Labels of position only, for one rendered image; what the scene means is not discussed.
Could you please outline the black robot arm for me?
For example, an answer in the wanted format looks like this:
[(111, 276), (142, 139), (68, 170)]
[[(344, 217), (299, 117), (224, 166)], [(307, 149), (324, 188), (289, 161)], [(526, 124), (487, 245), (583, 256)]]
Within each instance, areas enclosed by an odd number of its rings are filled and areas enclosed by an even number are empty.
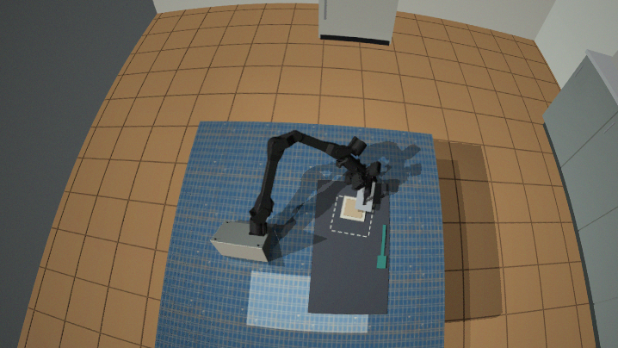
[[(251, 216), (249, 220), (249, 235), (264, 236), (267, 233), (267, 223), (265, 221), (270, 216), (271, 212), (273, 213), (273, 207), (275, 205), (271, 199), (271, 190), (275, 179), (276, 167), (284, 150), (297, 141), (317, 148), (333, 158), (338, 159), (336, 160), (336, 166), (338, 168), (344, 166), (348, 170), (353, 169), (357, 162), (356, 158), (354, 158), (351, 153), (355, 156), (360, 156), (367, 146), (362, 140), (355, 136), (346, 146), (329, 141), (322, 141), (295, 130), (288, 134), (269, 139), (267, 149), (268, 162), (264, 173), (261, 193), (256, 198), (255, 207), (249, 211)], [(365, 182), (367, 182), (367, 178), (365, 173), (355, 171), (355, 175), (350, 174), (350, 178), (352, 189), (360, 190), (366, 186)]]

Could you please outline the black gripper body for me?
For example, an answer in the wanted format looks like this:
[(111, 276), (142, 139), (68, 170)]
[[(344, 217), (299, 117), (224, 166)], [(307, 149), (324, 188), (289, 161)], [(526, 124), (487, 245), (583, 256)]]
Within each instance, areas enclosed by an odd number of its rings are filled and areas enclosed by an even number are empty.
[(381, 163), (378, 161), (375, 161), (373, 163), (371, 163), (368, 168), (366, 168), (366, 164), (362, 164), (360, 162), (360, 159), (357, 159), (356, 165), (353, 169), (349, 170), (348, 172), (346, 172), (346, 176), (345, 176), (345, 180), (344, 182), (347, 185), (351, 184), (351, 178), (350, 178), (350, 174), (351, 175), (355, 175), (355, 171), (361, 171), (363, 173), (365, 173), (366, 175), (372, 176), (372, 177), (376, 177), (379, 176), (380, 174), (380, 165)]

